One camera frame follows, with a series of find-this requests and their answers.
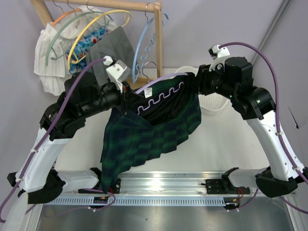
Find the purple plastic hanger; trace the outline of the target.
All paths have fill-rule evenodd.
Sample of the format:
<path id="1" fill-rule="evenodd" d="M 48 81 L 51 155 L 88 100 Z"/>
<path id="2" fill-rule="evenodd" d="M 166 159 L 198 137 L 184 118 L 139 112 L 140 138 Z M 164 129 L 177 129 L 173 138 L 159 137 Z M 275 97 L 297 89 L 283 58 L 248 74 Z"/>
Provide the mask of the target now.
<path id="1" fill-rule="evenodd" d="M 140 89 L 138 89 L 138 90 L 136 91 L 136 93 L 139 94 L 140 92 L 143 91 L 143 92 L 144 92 L 145 98 L 148 98 L 147 91 L 149 90 L 149 92 L 153 92 L 153 90 L 152 90 L 152 88 L 151 88 L 152 85 L 154 85 L 155 83 L 157 83 L 157 82 L 159 82 L 159 81 L 165 80 L 165 79 L 167 79 L 167 78 L 171 79 L 171 78 L 173 78 L 173 77 L 175 77 L 175 76 L 180 76 L 180 75 L 187 76 L 188 74 L 187 74 L 186 72 L 184 72 L 184 70 L 188 70 L 188 69 L 187 69 L 188 67 L 191 68 L 191 66 L 182 66 L 182 67 L 180 67 L 180 68 L 177 69 L 177 71 L 179 71 L 179 72 L 175 72 L 175 73 L 173 73 L 173 74 L 168 74 L 168 75 L 166 75 L 166 76 L 164 76 L 164 77 L 160 77 L 160 78 L 158 78 L 157 80 L 154 80 L 154 81 L 152 81 L 152 82 L 146 84 L 145 86 L 141 87 Z M 196 68 L 192 67 L 192 71 L 193 71 L 193 73 L 195 73 Z M 148 101 L 147 107 L 143 107 L 142 105 L 139 106 L 139 107 L 137 108 L 137 115 L 140 115 L 141 112 L 147 111 L 151 106 L 153 106 L 153 105 L 155 105 L 155 104 L 158 104 L 159 102 L 161 102 L 162 99 L 166 99 L 166 98 L 170 97 L 171 94 L 178 92 L 178 91 L 181 89 L 181 87 L 183 86 L 183 84 L 184 84 L 184 82 L 181 81 L 181 82 L 178 84 L 178 88 L 177 88 L 177 89 L 175 89 L 174 87 L 171 87 L 171 88 L 168 90 L 168 94 L 164 94 L 163 92 L 160 93 L 160 94 L 158 95 L 157 101 L 155 101 L 155 100 L 153 100 L 153 99 L 150 99 L 150 100 Z"/>

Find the green plaid skirt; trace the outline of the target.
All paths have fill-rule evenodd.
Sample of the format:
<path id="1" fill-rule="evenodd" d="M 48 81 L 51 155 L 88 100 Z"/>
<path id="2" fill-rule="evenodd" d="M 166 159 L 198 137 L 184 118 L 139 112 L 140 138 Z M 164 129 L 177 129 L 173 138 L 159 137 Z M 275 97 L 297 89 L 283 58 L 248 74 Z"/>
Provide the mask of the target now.
<path id="1" fill-rule="evenodd" d="M 133 95 L 126 115 L 114 108 L 106 124 L 101 156 L 103 189 L 110 187 L 122 172 L 145 164 L 146 161 L 159 158 L 177 149 L 188 140 L 201 124 L 202 113 L 192 108 L 192 96 L 198 94 L 196 76 L 175 76 L 152 85 L 152 97 L 145 98 L 144 93 Z M 137 115 L 139 106 L 147 107 L 148 101 L 157 101 L 160 93 L 168 94 L 171 87 L 181 89 Z"/>

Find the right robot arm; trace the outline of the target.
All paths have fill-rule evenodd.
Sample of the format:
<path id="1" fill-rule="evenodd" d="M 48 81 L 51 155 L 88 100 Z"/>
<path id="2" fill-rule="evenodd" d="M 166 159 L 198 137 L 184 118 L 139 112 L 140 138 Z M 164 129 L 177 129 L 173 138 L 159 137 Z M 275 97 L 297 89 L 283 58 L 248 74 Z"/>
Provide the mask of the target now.
<path id="1" fill-rule="evenodd" d="M 202 95 L 217 93 L 229 99 L 232 107 L 256 134 L 269 162 L 261 169 L 234 167 L 225 172 L 234 187 L 258 188 L 269 198 L 285 196 L 308 177 L 308 169 L 297 158 L 276 122 L 278 107 L 271 94 L 253 85 L 253 66 L 244 57 L 231 57 L 221 69 L 201 65 L 197 77 Z"/>

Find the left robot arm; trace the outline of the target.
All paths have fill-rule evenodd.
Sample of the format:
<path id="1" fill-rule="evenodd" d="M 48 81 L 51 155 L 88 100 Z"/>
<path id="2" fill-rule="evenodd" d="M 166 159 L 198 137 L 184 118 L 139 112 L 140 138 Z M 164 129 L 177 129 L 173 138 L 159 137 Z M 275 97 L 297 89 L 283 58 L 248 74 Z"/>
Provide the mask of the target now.
<path id="1" fill-rule="evenodd" d="M 53 165 L 62 149 L 83 128 L 88 117 L 123 106 L 131 92 L 127 81 L 121 90 L 113 82 L 99 86 L 93 73 L 76 73 L 64 83 L 64 92 L 50 105 L 40 120 L 34 150 L 26 170 L 8 174 L 11 186 L 20 188 L 18 196 L 27 195 L 27 205 L 46 204 L 66 192 L 94 188 L 101 181 L 101 171 L 57 171 Z"/>

